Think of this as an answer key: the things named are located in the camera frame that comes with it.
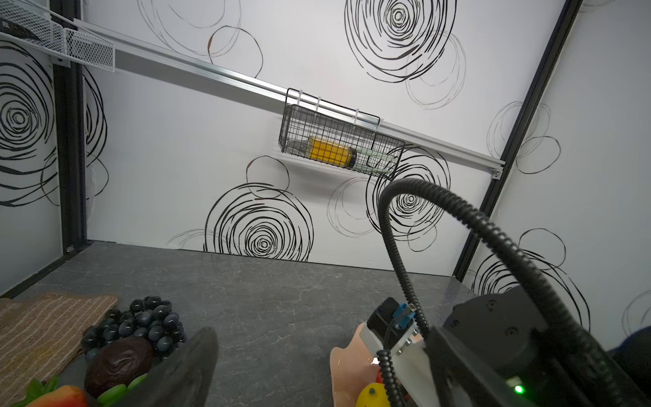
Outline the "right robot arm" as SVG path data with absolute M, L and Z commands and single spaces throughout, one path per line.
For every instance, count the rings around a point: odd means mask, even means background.
M 648 406 L 649 372 L 569 323 L 552 325 L 522 287 L 456 305 L 426 340 L 440 405 Z

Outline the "pink wavy fruit bowl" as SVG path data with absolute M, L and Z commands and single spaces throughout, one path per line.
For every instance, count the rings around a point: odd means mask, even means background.
M 378 366 L 367 349 L 361 333 L 366 324 L 360 324 L 345 348 L 335 347 L 330 353 L 333 405 L 356 406 L 362 390 L 376 381 Z

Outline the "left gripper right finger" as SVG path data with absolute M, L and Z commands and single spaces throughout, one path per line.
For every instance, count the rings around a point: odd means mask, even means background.
M 429 331 L 426 351 L 440 405 L 457 405 L 452 381 L 466 392 L 474 406 L 533 405 L 446 329 L 435 327 Z

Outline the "green lime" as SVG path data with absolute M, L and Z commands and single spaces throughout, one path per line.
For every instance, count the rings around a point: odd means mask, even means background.
M 98 403 L 103 407 L 110 407 L 121 401 L 128 393 L 134 390 L 140 383 L 142 383 L 148 374 L 145 373 L 136 377 L 128 385 L 119 384 L 103 392 L 98 396 Z

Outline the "yellow lemon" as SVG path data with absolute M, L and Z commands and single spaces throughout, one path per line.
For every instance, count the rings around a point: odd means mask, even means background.
M 370 383 L 359 394 L 356 407 L 390 407 L 386 388 L 382 383 Z

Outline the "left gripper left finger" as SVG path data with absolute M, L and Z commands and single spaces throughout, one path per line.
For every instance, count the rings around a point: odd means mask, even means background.
M 219 357 L 215 329 L 204 327 L 156 366 L 118 406 L 206 405 Z

